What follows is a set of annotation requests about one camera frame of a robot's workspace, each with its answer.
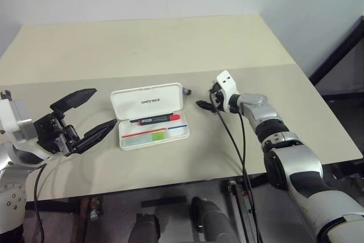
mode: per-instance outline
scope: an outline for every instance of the table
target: table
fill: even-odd
[[[92,32],[98,33],[96,30],[104,29],[102,27],[103,23],[95,23],[95,26],[94,23],[26,26],[20,31],[18,37],[0,60],[2,67],[6,69],[15,69],[16,64],[12,62],[18,62],[19,69],[16,70],[16,75],[20,77],[14,78],[6,73],[1,73],[1,88],[10,89],[14,99],[21,98],[25,100],[34,120],[50,112],[49,105],[60,97],[77,89],[96,88],[98,92],[89,102],[78,109],[67,112],[66,122],[73,124],[79,134],[82,135],[93,126],[114,118],[114,112],[109,100],[111,91],[172,82],[180,82],[183,86],[192,89],[192,95],[186,98],[184,107],[191,130],[189,138],[139,150],[122,151],[118,147],[118,132],[117,128],[115,128],[100,144],[85,154],[72,155],[51,162],[40,180],[39,199],[94,195],[166,184],[228,178],[241,174],[238,158],[218,117],[195,105],[196,100],[208,99],[208,89],[211,81],[222,68],[229,68],[240,92],[267,95],[270,102],[283,117],[286,125],[310,146],[322,163],[333,163],[361,157],[361,153],[324,100],[259,16],[206,18],[206,21],[209,23],[201,23],[204,22],[204,18],[168,19],[166,25],[163,25],[163,20],[157,20],[160,29],[163,29],[162,25],[164,26],[165,31],[162,33],[166,37],[161,35],[163,36],[161,38],[157,35],[156,39],[150,39],[150,43],[160,40],[163,43],[168,42],[169,45],[174,44],[175,47],[181,47],[182,50],[175,52],[173,47],[163,47],[162,42],[161,44],[157,43],[155,47],[158,50],[152,52],[151,56],[154,57],[149,59],[153,60],[154,63],[144,62],[143,66],[138,67],[138,70],[133,69],[133,66],[127,61],[121,61],[127,59],[122,57],[124,54],[123,48],[113,49],[112,54],[105,49],[107,48],[106,45],[113,41],[114,36],[111,33],[116,35],[111,29],[104,36],[105,41],[103,39],[99,40],[100,44],[97,50],[95,49],[97,39],[93,36],[89,39],[87,47],[85,41],[80,43],[83,46],[79,46],[75,40],[68,44],[65,39],[69,36],[69,40],[73,40],[74,37],[71,34],[76,34],[82,29],[88,35]],[[146,20],[141,21],[141,24],[148,26],[147,22],[153,25],[156,21]],[[173,22],[183,22],[182,25],[185,27],[173,30],[173,28],[171,29]],[[198,22],[205,27],[197,30],[200,25]],[[127,27],[123,29],[126,34],[133,33],[134,35],[136,34],[131,30],[138,29],[137,26],[139,26],[135,21],[105,22],[106,28],[108,24],[114,26],[126,25]],[[214,58],[215,56],[207,51],[198,50],[197,47],[194,48],[193,43],[178,43],[178,39],[182,34],[186,34],[186,28],[194,31],[191,38],[196,38],[195,43],[205,50],[210,48],[209,45],[211,45],[213,52],[219,52],[220,57],[225,52],[229,58],[221,61],[220,58]],[[212,29],[214,28],[216,28],[216,33],[221,34],[218,39],[212,35]],[[230,35],[230,31],[235,31],[236,28],[239,31]],[[32,33],[34,34],[33,40],[38,40],[35,44],[30,39]],[[59,33],[60,37],[54,37],[55,33]],[[63,44],[60,44],[59,41],[62,40],[61,37],[64,37]],[[143,32],[140,30],[139,38],[142,37]],[[239,39],[242,43],[237,43],[235,39]],[[146,44],[140,46],[140,48],[146,49]],[[87,48],[94,53],[105,50],[106,55],[110,54],[107,55],[110,56],[110,59],[119,59],[119,62],[111,65],[108,61],[100,64],[94,63],[95,58],[93,55],[84,53],[81,48],[84,51]],[[196,55],[193,60],[187,58],[188,56],[193,57],[191,54],[193,50],[188,51],[189,49],[195,50]],[[64,64],[75,63],[69,73],[67,73],[65,67],[59,69],[55,67],[55,62],[60,62],[62,56],[67,55],[66,53],[68,58],[64,58]],[[19,59],[21,55],[27,56],[26,62]],[[82,66],[85,64],[85,55],[92,60],[93,64],[84,73],[80,74]],[[140,51],[134,58],[141,62],[146,56],[146,53]],[[168,58],[157,61],[156,56],[168,56]],[[183,56],[186,59],[185,66],[176,63],[177,67],[180,66],[179,70],[182,73],[175,73],[175,66],[164,66],[167,61],[174,60],[174,56],[177,60],[182,60]],[[220,61],[214,63],[210,62],[211,59],[214,62],[217,59]],[[191,72],[194,69],[192,67],[193,63],[196,63],[195,72]],[[125,65],[125,70],[115,71],[123,67],[123,65]],[[102,66],[108,67],[108,69],[103,71]],[[29,71],[33,69],[34,74],[27,74],[27,69]],[[100,75],[95,77],[98,69]],[[239,120],[231,114],[224,116],[241,147]],[[247,171],[249,174],[265,172],[260,144],[255,134],[248,128],[248,125],[246,131]],[[1,136],[0,141],[3,142],[4,140],[4,136]],[[28,193],[32,192],[35,176],[36,172],[31,174],[27,180]]]

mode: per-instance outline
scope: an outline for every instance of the black cable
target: black cable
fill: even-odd
[[[38,183],[39,183],[39,178],[44,170],[44,168],[46,167],[47,164],[43,164],[41,165],[38,169],[40,169],[36,179],[35,179],[35,185],[34,185],[34,211],[35,211],[35,215],[36,215],[36,220],[38,223],[38,227],[40,230],[40,242],[44,243],[44,230],[43,230],[43,224],[42,224],[42,220],[40,219],[39,216],[39,210],[38,210],[38,199],[36,197],[36,193],[37,193],[37,189],[38,189]]]
[[[239,117],[241,119],[241,123],[242,123],[242,131],[243,131],[243,158],[241,157],[241,154],[240,154],[240,151],[239,151],[239,148],[237,146],[237,144],[235,143],[235,140],[228,128],[228,126],[226,125],[226,122],[224,120],[224,118],[222,117],[222,115],[220,114],[220,111],[217,109],[217,107],[215,106],[215,103],[212,99],[212,92],[210,92],[210,101],[211,101],[211,104],[214,108],[214,110],[216,111],[216,113],[218,114],[222,124],[224,125],[224,128],[226,130],[226,132],[228,133],[234,147],[235,147],[235,150],[238,154],[238,157],[239,157],[239,160],[242,164],[242,175],[243,175],[243,182],[245,184],[245,187],[246,189],[248,189],[248,199],[249,199],[249,203],[250,203],[250,207],[251,207],[251,211],[252,211],[252,214],[253,214],[253,219],[254,219],[254,222],[255,222],[255,230],[256,230],[256,233],[257,233],[257,242],[261,242],[263,243],[262,241],[262,237],[260,235],[260,232],[259,232],[259,227],[258,227],[258,222],[257,222],[257,214],[255,213],[255,204],[254,204],[254,197],[253,197],[253,190],[251,188],[251,184],[250,184],[250,179],[248,177],[248,174],[246,172],[246,169],[245,169],[245,157],[246,157],[246,143],[245,143],[245,128],[244,128],[244,123],[243,123],[243,119],[241,117],[241,114],[239,113]]]

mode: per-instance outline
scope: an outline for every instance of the gray floor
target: gray floor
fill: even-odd
[[[364,149],[364,108],[358,100],[333,101],[328,103],[345,129],[361,151]],[[337,180],[324,166],[324,179],[332,187],[341,189],[364,205],[364,184],[357,176]],[[264,243],[314,242],[305,230],[296,208],[284,191],[266,184],[254,189],[258,209],[259,225]],[[142,208],[141,201],[168,196],[186,196],[188,202]],[[235,202],[222,181],[187,184],[184,186],[162,187],[151,190],[138,190],[104,196],[104,215],[90,222],[86,242],[119,243],[127,242],[136,213],[154,213],[160,220],[161,243],[203,241],[203,235],[193,228],[189,218],[188,204],[194,196],[215,202],[230,218],[240,236],[241,223]],[[75,217],[62,213],[41,213],[45,242],[70,242]],[[28,211],[24,222],[26,242],[39,242],[34,213]]]

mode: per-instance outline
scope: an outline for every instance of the robotic hand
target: robotic hand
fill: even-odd
[[[96,89],[73,92],[50,107],[52,113],[32,122],[22,101],[13,101],[9,91],[1,92],[0,122],[9,142],[0,144],[0,241],[22,237],[25,214],[25,182],[30,172],[63,154],[82,154],[113,129],[117,120],[100,124],[81,139],[72,125],[64,122],[64,112],[84,104]]]
[[[269,182],[289,192],[317,242],[364,242],[364,208],[323,182],[318,157],[288,130],[266,96],[239,94],[228,71],[217,76],[210,92],[219,110],[240,112],[249,120],[262,144]],[[197,104],[209,109],[206,102]]]

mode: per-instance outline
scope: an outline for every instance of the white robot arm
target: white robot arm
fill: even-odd
[[[262,144],[269,182],[289,192],[317,242],[364,242],[364,208],[323,182],[318,157],[288,130],[266,96],[239,94],[228,71],[217,76],[210,92],[218,109],[249,120]]]
[[[100,142],[114,127],[111,120],[85,133],[81,139],[72,125],[66,125],[64,112],[77,108],[96,92],[83,89],[51,105],[52,113],[36,122],[21,101],[13,101],[9,91],[1,92],[2,134],[10,141],[0,144],[0,242],[22,242],[25,214],[25,182],[30,172],[48,160],[73,153],[82,154]]]

